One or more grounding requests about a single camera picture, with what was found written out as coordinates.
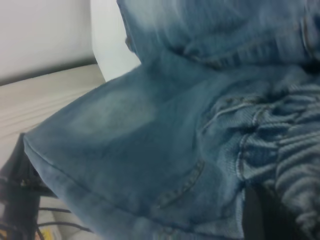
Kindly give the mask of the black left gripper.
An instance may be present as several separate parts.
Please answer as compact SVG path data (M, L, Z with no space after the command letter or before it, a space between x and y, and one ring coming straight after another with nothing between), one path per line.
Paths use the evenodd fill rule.
M11 155L0 168L0 218L34 218L41 197L53 197L25 152L21 133Z

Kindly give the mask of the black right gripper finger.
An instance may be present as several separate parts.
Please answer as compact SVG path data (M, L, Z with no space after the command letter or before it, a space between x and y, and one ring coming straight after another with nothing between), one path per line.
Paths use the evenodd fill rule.
M242 216L245 240L303 240L293 214L260 185L245 188Z

